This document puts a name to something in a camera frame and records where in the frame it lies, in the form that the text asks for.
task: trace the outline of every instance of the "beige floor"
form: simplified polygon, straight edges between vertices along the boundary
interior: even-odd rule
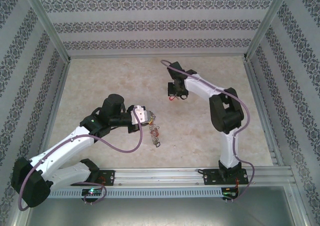
[[[99,167],[209,167],[217,166],[220,133],[211,124],[209,104],[191,93],[187,100],[169,101],[171,78],[160,58],[74,59],[66,80],[49,146],[68,135],[109,94],[124,97],[126,107],[144,105],[156,115],[161,146],[152,144],[148,126],[143,142],[134,153],[122,154],[97,142],[64,166],[90,158]],[[239,156],[256,166],[272,165],[267,143],[241,57],[176,57],[185,70],[193,69],[211,83],[233,87],[249,107],[250,126],[239,136]],[[122,149],[132,149],[139,133],[126,128],[112,131],[104,139]]]

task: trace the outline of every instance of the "damask pattern wall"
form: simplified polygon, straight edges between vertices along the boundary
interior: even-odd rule
[[[71,56],[245,53],[272,0],[41,0]]]
[[[320,0],[285,0],[251,59],[311,225],[320,225]]]
[[[0,226],[14,198],[14,162],[39,153],[66,67],[27,0],[0,0]]]

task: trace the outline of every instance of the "purple cable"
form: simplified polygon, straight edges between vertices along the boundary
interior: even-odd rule
[[[252,167],[252,175],[251,175],[251,178],[250,178],[250,180],[249,180],[246,188],[244,189],[244,191],[242,192],[241,195],[239,195],[236,199],[234,199],[234,201],[237,200],[237,199],[239,199],[239,197],[242,196],[242,195],[247,191],[247,189],[249,188],[249,186],[250,186],[250,184],[252,183],[252,181],[253,181],[253,179],[254,179],[254,176],[255,176],[255,167],[254,167],[254,165],[253,165],[252,163],[248,162],[248,161],[244,161],[244,160],[240,159],[240,158],[237,156],[237,153],[236,153],[236,135],[237,135],[238,133],[240,133],[242,130],[244,130],[244,129],[249,125],[249,123],[250,123],[250,113],[249,113],[249,109],[248,109],[247,106],[246,106],[239,98],[237,98],[236,96],[231,95],[230,93],[225,92],[225,91],[223,91],[223,90],[217,89],[216,87],[214,87],[214,86],[211,85],[210,83],[208,83],[208,82],[206,82],[206,81],[204,81],[204,80],[202,80],[202,79],[200,79],[200,78],[198,78],[198,77],[196,77],[196,76],[190,75],[190,74],[188,74],[188,73],[186,73],[186,72],[184,72],[184,71],[177,70],[177,69],[171,67],[171,66],[170,66],[170,65],[171,65],[171,62],[170,62],[170,61],[161,60],[160,62],[161,62],[164,66],[166,66],[167,68],[169,68],[169,69],[171,69],[171,70],[174,70],[174,71],[179,72],[179,73],[181,73],[181,74],[183,74],[183,75],[186,75],[186,76],[188,76],[188,77],[190,77],[190,78],[192,78],[192,79],[194,79],[194,80],[200,81],[201,83],[205,84],[206,86],[210,87],[211,89],[216,90],[216,91],[218,91],[218,92],[220,92],[220,93],[222,93],[222,94],[225,94],[225,95],[227,95],[227,96],[235,99],[237,102],[239,102],[239,103],[243,106],[244,110],[246,111],[246,115],[247,115],[246,124],[245,124],[242,128],[238,129],[238,130],[234,133],[233,139],[232,139],[232,151],[233,151],[234,157],[235,157],[237,160],[239,160],[240,162],[245,163],[245,164],[248,164],[248,165],[250,165],[250,166]]]
[[[137,120],[137,122],[138,122],[139,131],[140,131],[140,139],[139,139],[139,142],[138,142],[137,146],[136,146],[134,149],[132,149],[132,150],[122,150],[122,149],[118,149],[117,147],[115,147],[115,146],[113,146],[112,144],[108,143],[108,142],[105,141],[104,139],[99,138],[99,137],[94,136],[94,135],[77,135],[77,136],[75,136],[75,137],[73,137],[73,138],[69,138],[69,139],[67,139],[66,141],[63,141],[61,144],[57,145],[53,150],[51,150],[47,155],[45,155],[41,160],[39,160],[39,162],[36,163],[36,165],[35,165],[35,166],[29,171],[29,173],[26,175],[26,177],[25,177],[25,179],[24,179],[24,181],[23,181],[23,183],[22,183],[22,185],[21,185],[20,192],[19,192],[19,198],[18,198],[18,208],[19,208],[19,210],[20,210],[20,211],[26,211],[26,210],[29,208],[29,206],[27,206],[27,207],[25,207],[25,208],[22,207],[22,195],[24,194],[24,190],[25,190],[25,187],[26,187],[26,184],[27,184],[27,181],[28,181],[30,175],[36,170],[36,168],[37,168],[42,162],[44,162],[51,154],[53,154],[56,150],[58,150],[59,148],[61,148],[63,145],[65,145],[65,144],[67,144],[67,143],[69,143],[69,142],[72,142],[73,140],[76,140],[76,139],[78,139],[78,138],[89,137],[89,138],[94,138],[95,140],[99,140],[99,141],[105,143],[106,145],[108,145],[110,148],[112,148],[112,149],[114,149],[114,150],[116,150],[116,151],[118,151],[118,152],[121,152],[121,153],[132,153],[132,152],[136,151],[136,150],[140,147],[140,145],[141,145],[142,138],[143,138],[143,133],[142,133],[142,125],[141,125],[141,123],[140,123],[140,121],[139,121],[139,118],[138,118],[136,112],[133,111],[133,114],[134,114],[134,116],[135,116],[135,118],[136,118],[136,120]],[[87,183],[87,182],[78,182],[77,184],[81,184],[81,183],[87,184],[87,185],[93,185],[93,183]],[[95,185],[101,186],[101,187],[103,187],[103,188],[105,189],[105,194],[104,194],[104,196],[101,197],[100,199],[98,199],[97,201],[95,201],[95,203],[97,203],[97,202],[99,202],[100,200],[102,200],[102,199],[107,195],[107,190],[106,190],[106,188],[105,188],[104,185],[100,185],[100,184],[95,184]]]

